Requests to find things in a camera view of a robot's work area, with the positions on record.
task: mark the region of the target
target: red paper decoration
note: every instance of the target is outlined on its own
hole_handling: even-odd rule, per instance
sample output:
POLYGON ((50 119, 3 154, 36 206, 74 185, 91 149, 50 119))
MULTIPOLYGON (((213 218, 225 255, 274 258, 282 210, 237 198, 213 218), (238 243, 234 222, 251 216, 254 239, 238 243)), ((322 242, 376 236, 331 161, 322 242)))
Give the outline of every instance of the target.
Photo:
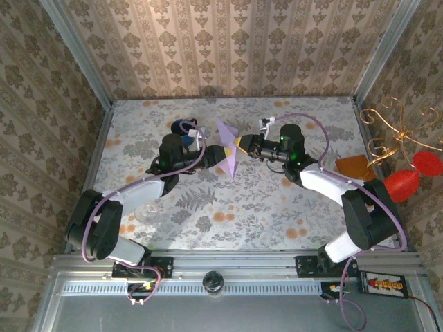
POLYGON ((420 186, 419 172, 403 169, 389 175, 383 183, 392 201, 401 203, 411 197, 420 186))
POLYGON ((413 164, 424 175, 439 176, 443 174, 443 162, 433 152, 417 152, 414 155, 413 164))

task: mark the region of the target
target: metal corner post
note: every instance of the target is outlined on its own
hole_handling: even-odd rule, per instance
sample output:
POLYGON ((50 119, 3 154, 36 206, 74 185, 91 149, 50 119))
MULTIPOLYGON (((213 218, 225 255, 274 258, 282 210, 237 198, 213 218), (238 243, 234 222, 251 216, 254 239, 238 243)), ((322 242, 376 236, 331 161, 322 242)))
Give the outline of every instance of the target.
POLYGON ((380 75, 381 70, 388 61, 394 47, 397 45, 397 42, 406 29, 406 26, 414 15, 414 12, 419 4, 420 0, 400 1, 394 17, 389 23, 389 26, 380 41, 379 47, 376 49, 369 66, 366 68, 366 71, 363 74, 356 91, 354 92, 354 99, 358 106, 363 104, 363 101, 369 94, 369 91, 380 75))
POLYGON ((63 11, 62 5, 58 0, 40 0, 40 2, 74 56, 74 60, 78 63, 78 66, 91 85, 91 88, 101 105, 106 112, 109 112, 112 103, 111 96, 108 94, 106 87, 100 78, 100 74, 97 72, 91 58, 80 42, 75 28, 63 11))

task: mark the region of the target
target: purple paper star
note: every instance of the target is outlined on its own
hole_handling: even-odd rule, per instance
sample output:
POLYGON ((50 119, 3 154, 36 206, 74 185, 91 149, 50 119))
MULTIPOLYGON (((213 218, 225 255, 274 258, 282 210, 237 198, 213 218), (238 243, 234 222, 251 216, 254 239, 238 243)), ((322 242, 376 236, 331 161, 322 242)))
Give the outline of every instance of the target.
POLYGON ((237 169, 238 165, 238 163, 235 162, 235 155, 237 153, 235 139, 238 136, 238 129, 230 127, 218 119, 216 119, 215 123, 219 130, 221 145, 230 150, 230 155, 226 155, 226 159, 223 159, 222 162, 218 163, 218 167, 220 167, 223 172, 228 174, 231 178, 234 178, 235 170, 237 169))

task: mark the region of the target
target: beige damask wallpaper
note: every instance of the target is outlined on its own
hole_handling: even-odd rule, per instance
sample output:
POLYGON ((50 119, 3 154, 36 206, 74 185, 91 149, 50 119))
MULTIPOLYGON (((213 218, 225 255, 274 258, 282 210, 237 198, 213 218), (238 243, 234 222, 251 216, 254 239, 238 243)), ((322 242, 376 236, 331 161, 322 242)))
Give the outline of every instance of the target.
POLYGON ((0 1, 0 331, 26 331, 103 110, 38 1, 0 1))
POLYGON ((397 0, 63 0, 115 100, 351 95, 397 0))
MULTIPOLYGON (((406 107, 405 119, 412 127, 424 120, 418 113, 422 105, 435 107, 443 115, 443 2, 422 0, 419 8, 401 36, 397 47, 383 68, 365 103, 381 109, 384 95, 393 95, 406 107)), ((398 124, 397 114, 386 114, 398 124)), ((375 135, 384 135, 384 126, 374 128, 375 135)), ((421 130, 417 138, 430 145, 443 148, 437 138, 443 134, 443 120, 421 130)), ((416 145, 406 145, 410 157, 418 151, 416 145)), ((391 158, 390 172, 408 165, 402 155, 391 158)), ((422 177, 416 195, 401 204, 401 213, 410 242, 421 253, 443 310, 443 176, 422 177)))

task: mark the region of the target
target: floral fabric surface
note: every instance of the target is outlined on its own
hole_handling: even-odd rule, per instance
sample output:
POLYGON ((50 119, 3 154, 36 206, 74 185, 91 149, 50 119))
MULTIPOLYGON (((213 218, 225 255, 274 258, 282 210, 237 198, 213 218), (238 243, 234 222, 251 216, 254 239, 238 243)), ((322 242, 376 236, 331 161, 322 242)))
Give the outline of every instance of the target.
MULTIPOLYGON (((207 144, 219 144, 215 119, 260 133, 258 119, 307 113, 324 125, 331 140, 325 166, 365 153, 349 97, 132 100, 114 105, 114 119, 96 179, 96 190, 122 187, 142 176, 158 154, 162 137, 176 119, 196 118, 208 129, 207 144)), ((291 118, 276 123, 268 139, 277 140, 284 123, 296 123, 307 153, 318 158, 325 138, 314 122, 291 118)), ((238 152, 234 179, 214 167, 180 175, 178 185, 156 201, 150 223, 133 214, 123 218, 120 234, 157 249, 318 248, 345 230, 341 206, 317 192, 290 183, 265 163, 238 152)), ((271 164, 278 169, 278 164, 271 164)))

